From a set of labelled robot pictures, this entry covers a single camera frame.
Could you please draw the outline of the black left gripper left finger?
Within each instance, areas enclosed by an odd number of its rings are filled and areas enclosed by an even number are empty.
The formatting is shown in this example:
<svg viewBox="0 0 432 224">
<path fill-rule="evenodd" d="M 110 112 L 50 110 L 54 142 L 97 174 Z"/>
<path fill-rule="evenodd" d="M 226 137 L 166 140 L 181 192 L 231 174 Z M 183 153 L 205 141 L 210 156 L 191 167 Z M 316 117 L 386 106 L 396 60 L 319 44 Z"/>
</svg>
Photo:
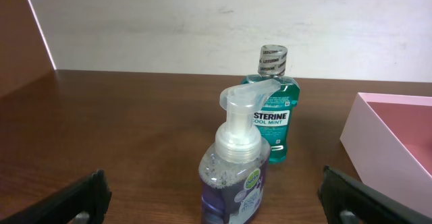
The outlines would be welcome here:
<svg viewBox="0 0 432 224">
<path fill-rule="evenodd" d="M 1 224 L 69 223 L 77 215 L 88 214 L 86 223 L 102 223 L 112 192 L 105 172 L 96 170 L 60 191 L 3 220 Z"/>
</svg>

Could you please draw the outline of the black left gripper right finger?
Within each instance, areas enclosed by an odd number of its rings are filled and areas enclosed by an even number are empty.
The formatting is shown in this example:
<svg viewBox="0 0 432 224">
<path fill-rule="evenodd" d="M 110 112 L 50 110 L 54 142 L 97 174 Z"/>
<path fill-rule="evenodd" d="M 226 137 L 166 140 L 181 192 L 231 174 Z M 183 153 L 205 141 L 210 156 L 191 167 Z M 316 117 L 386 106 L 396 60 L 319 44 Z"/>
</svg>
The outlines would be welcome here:
<svg viewBox="0 0 432 224">
<path fill-rule="evenodd" d="M 328 165 L 318 198 L 328 223 L 431 224 L 431 218 Z"/>
</svg>

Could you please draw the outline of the green Listerine mouthwash bottle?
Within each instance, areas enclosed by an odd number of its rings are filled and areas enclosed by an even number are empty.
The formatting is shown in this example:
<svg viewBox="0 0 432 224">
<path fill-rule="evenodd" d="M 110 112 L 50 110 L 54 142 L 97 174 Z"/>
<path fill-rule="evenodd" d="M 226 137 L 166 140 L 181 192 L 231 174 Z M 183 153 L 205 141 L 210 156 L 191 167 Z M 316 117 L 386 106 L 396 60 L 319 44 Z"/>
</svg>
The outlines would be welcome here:
<svg viewBox="0 0 432 224">
<path fill-rule="evenodd" d="M 281 88 L 274 92 L 263 108 L 254 114 L 254 124 L 261 136 L 271 146 L 269 162 L 278 164 L 285 161 L 288 152 L 288 131 L 294 107 L 298 104 L 300 87 L 295 79 L 286 76 L 288 49 L 281 45 L 261 47 L 258 73 L 247 75 L 242 84 L 252 84 L 274 79 Z"/>
</svg>

